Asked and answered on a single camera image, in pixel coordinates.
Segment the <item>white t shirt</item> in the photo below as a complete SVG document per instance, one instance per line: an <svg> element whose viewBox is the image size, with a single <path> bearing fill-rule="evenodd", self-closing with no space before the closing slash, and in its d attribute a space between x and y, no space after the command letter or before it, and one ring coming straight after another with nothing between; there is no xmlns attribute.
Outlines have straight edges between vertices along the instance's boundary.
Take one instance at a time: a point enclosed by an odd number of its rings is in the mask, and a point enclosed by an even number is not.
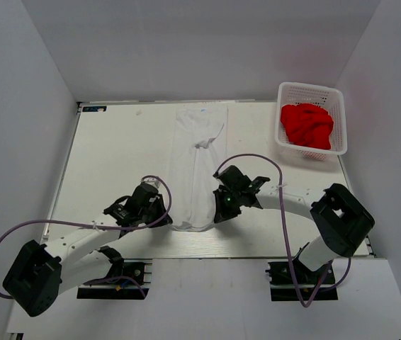
<svg viewBox="0 0 401 340"><path fill-rule="evenodd" d="M172 228L203 232L213 226L218 182L213 174L227 156L228 107L184 106L176 112L168 185Z"/></svg>

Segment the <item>red t shirt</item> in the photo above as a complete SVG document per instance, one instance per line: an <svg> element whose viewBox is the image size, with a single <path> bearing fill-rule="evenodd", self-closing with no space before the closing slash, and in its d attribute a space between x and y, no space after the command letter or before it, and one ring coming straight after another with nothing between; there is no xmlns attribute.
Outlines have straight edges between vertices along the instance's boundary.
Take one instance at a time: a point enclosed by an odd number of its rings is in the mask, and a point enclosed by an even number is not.
<svg viewBox="0 0 401 340"><path fill-rule="evenodd" d="M291 144L331 149L329 136L334 128L334 121L325 109L311 103L285 105L281 109L280 122Z"/></svg>

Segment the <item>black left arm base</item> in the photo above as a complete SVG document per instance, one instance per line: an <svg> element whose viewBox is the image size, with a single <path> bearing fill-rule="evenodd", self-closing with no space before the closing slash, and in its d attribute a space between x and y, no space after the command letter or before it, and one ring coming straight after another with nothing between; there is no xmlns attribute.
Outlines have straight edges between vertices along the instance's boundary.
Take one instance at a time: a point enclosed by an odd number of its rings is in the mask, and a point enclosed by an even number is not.
<svg viewBox="0 0 401 340"><path fill-rule="evenodd" d="M152 279L152 261L124 261L121 268L111 269L102 283L82 285L78 300L144 300Z"/></svg>

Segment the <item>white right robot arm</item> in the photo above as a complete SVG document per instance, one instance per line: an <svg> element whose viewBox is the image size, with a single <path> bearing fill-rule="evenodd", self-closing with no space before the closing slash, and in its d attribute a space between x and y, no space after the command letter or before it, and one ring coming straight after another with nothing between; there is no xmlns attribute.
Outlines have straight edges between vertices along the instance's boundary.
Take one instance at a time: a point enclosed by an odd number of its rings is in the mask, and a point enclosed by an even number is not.
<svg viewBox="0 0 401 340"><path fill-rule="evenodd" d="M320 279L329 261L351 258L375 225L375 220L349 189L333 183L322 197L310 202L306 195L285 192L272 186L270 178L251 180L236 166L214 173L219 181L215 196L214 223L225 222L241 214L242 208L279 210L312 220L320 235L302 247L293 259L297 282L313 284Z"/></svg>

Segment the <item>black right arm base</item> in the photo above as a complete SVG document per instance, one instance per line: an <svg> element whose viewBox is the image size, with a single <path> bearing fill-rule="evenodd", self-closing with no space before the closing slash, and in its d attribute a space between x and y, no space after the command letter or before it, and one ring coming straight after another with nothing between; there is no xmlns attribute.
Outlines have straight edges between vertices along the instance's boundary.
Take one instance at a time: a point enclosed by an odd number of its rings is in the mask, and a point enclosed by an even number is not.
<svg viewBox="0 0 401 340"><path fill-rule="evenodd" d="M268 265L266 274L270 282L271 301L298 302L288 262L272 261ZM336 278L330 265L325 264L320 269L309 272L308 270L301 269L299 263L294 264L295 277L299 285L301 297L305 302L309 300L326 269L328 272L322 281L322 286L317 291L314 301L336 301L339 299L337 289L332 288L329 290L329 287L336 283Z"/></svg>

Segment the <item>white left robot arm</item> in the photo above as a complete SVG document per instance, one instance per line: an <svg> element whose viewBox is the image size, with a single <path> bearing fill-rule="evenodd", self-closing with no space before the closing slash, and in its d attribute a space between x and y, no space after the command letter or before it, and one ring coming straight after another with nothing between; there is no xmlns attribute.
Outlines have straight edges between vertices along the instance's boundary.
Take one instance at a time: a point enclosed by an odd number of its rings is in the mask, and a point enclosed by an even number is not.
<svg viewBox="0 0 401 340"><path fill-rule="evenodd" d="M65 291L80 285L121 281L140 288L140 278L110 246L135 230L169 225L172 204L142 182L105 208L100 218L51 242L24 244L3 281L6 292L30 317L45 312Z"/></svg>

